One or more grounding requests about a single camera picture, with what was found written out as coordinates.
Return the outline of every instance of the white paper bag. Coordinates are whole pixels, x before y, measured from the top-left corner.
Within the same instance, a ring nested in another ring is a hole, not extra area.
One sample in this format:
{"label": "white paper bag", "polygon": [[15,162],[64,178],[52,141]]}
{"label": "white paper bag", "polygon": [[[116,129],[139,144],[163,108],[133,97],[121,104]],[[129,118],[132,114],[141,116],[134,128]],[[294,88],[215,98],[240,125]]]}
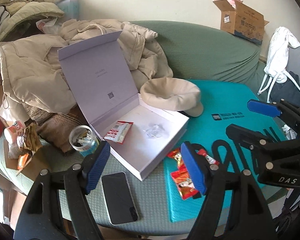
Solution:
{"label": "white paper bag", "polygon": [[0,107],[0,116],[6,121],[15,122],[21,120],[26,122],[30,119],[30,116],[26,112],[21,103],[12,100],[10,97],[5,96]]}

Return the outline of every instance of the white label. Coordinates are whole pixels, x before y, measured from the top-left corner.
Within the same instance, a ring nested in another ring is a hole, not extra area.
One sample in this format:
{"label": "white label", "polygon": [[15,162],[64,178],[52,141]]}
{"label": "white label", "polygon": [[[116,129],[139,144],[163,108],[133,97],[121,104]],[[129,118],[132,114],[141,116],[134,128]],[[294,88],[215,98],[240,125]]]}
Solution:
{"label": "white label", "polygon": [[230,16],[227,16],[227,17],[224,18],[225,23],[230,22],[230,19],[229,19],[229,18],[230,18]]}

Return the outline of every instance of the sofa backrest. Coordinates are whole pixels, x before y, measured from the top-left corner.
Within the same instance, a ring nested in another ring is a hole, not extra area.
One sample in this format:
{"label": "sofa backrest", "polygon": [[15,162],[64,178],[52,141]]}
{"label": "sofa backrest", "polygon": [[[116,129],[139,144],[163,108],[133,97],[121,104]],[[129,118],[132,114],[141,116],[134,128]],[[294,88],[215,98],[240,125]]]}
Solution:
{"label": "sofa backrest", "polygon": [[174,77],[247,84],[258,68],[260,46],[211,27],[172,21],[134,21],[159,34]]}

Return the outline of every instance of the down jacket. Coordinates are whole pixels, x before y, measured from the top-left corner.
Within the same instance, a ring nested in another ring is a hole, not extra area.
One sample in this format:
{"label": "down jacket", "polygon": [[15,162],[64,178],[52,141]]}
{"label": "down jacket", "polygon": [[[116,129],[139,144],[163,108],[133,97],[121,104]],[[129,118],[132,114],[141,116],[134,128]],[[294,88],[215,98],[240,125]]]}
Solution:
{"label": "down jacket", "polygon": [[64,78],[58,49],[117,30],[123,30],[118,42],[138,89],[151,78],[173,76],[155,40],[156,32],[117,20],[70,20],[61,27],[60,36],[34,35],[0,45],[4,93],[18,103],[67,114],[76,101]]}

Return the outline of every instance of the beige cap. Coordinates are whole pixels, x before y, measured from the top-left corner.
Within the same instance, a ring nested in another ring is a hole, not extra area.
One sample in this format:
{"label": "beige cap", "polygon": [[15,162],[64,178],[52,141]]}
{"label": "beige cap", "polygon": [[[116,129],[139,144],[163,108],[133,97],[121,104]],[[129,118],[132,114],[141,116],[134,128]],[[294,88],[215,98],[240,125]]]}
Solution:
{"label": "beige cap", "polygon": [[155,78],[140,89],[142,100],[149,106],[170,111],[185,111],[197,117],[203,112],[200,89],[179,78]]}

